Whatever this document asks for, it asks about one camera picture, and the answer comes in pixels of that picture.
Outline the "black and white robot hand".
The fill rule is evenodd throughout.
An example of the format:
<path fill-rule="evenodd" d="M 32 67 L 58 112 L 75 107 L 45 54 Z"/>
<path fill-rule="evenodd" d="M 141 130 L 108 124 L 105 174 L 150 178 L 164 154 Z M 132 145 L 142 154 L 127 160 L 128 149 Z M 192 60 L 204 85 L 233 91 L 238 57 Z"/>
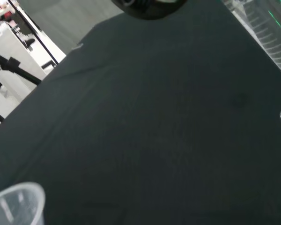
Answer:
<path fill-rule="evenodd" d="M 142 20 L 157 20 L 179 10 L 187 0 L 112 0 L 124 13 Z"/>

